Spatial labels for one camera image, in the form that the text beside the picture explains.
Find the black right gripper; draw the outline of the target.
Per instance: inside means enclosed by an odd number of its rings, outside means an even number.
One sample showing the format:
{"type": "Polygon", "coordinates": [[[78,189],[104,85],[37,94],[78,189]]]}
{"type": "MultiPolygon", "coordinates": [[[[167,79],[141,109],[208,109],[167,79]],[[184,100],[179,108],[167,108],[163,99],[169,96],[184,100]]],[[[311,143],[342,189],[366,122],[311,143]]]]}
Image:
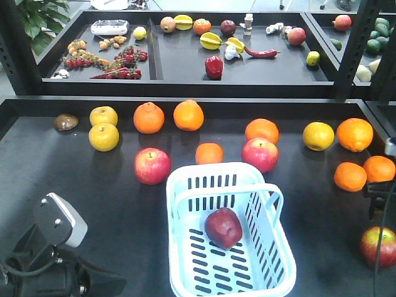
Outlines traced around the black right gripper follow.
{"type": "Polygon", "coordinates": [[[370,201],[369,219],[376,219],[384,214],[388,202],[395,202],[395,181],[367,182],[363,192],[370,201]]]}

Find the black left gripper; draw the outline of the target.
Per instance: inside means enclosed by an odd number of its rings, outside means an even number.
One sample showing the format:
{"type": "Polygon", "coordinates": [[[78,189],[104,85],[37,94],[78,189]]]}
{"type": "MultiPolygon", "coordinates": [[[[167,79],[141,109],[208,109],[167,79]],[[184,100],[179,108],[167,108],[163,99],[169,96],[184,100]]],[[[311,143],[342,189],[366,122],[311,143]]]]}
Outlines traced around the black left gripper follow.
{"type": "Polygon", "coordinates": [[[1,261],[13,296],[120,296],[127,280],[47,243],[34,225],[1,261]]]}

